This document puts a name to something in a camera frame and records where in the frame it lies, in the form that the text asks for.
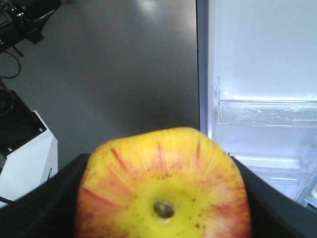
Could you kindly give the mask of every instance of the black device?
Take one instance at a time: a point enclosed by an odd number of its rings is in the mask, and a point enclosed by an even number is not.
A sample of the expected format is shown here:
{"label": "black device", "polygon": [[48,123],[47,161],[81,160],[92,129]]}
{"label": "black device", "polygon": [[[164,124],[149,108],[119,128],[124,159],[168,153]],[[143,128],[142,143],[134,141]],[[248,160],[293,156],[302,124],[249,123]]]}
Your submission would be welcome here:
{"label": "black device", "polygon": [[33,44],[60,0],[0,0],[0,53],[27,39]]}

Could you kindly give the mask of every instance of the gray floor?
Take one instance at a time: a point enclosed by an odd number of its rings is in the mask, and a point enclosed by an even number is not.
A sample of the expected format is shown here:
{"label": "gray floor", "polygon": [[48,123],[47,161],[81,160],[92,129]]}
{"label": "gray floor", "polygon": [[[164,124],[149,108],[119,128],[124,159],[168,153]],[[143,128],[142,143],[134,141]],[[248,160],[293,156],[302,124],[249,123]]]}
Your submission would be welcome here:
{"label": "gray floor", "polygon": [[[194,0],[63,1],[5,84],[59,142],[59,168],[109,139],[199,129]],[[1,74],[14,61],[0,56]]]}

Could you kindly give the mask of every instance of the black cable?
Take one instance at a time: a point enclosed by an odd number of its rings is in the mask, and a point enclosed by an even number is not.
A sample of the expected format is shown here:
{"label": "black cable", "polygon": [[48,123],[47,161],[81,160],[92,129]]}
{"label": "black cable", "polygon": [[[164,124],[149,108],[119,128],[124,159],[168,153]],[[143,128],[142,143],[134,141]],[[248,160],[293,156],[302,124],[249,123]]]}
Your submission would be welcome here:
{"label": "black cable", "polygon": [[19,70],[18,70],[18,72],[17,72],[15,75],[13,75],[13,76],[0,76],[0,79],[2,79],[2,78],[4,78],[4,79],[13,79],[13,78],[17,77],[17,76],[20,74],[20,72],[21,72],[21,64],[20,64],[20,61],[18,60],[18,58],[17,58],[16,56],[14,56],[14,54],[12,54],[12,53],[10,53],[10,52],[8,52],[8,51],[2,51],[1,53],[6,53],[6,54],[8,54],[8,55],[11,55],[11,56],[17,61],[18,66],[19,66]]}
{"label": "black cable", "polygon": [[1,196],[0,196],[0,202],[4,202],[4,203],[6,203],[6,204],[9,204],[9,203],[11,203],[11,202],[13,202],[13,201],[11,201],[11,200],[9,200],[9,199],[7,199],[7,198],[5,198],[5,197],[1,197]]}

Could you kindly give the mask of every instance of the apple skin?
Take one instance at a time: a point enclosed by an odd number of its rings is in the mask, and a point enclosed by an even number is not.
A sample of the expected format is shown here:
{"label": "apple skin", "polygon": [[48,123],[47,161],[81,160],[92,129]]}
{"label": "apple skin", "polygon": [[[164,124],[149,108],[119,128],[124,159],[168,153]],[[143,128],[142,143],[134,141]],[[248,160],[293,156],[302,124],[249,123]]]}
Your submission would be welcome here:
{"label": "apple skin", "polygon": [[[162,218],[155,202],[175,214]],[[116,139],[91,154],[77,200],[77,238],[251,238],[244,183],[231,158],[178,127]]]}

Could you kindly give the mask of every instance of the refrigerator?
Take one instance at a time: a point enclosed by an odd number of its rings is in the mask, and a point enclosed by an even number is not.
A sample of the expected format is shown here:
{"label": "refrigerator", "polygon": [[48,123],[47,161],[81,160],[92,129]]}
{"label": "refrigerator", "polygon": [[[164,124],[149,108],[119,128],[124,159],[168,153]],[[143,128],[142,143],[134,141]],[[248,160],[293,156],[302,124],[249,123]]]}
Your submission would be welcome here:
{"label": "refrigerator", "polygon": [[197,10],[201,130],[317,207],[317,1],[211,0]]}

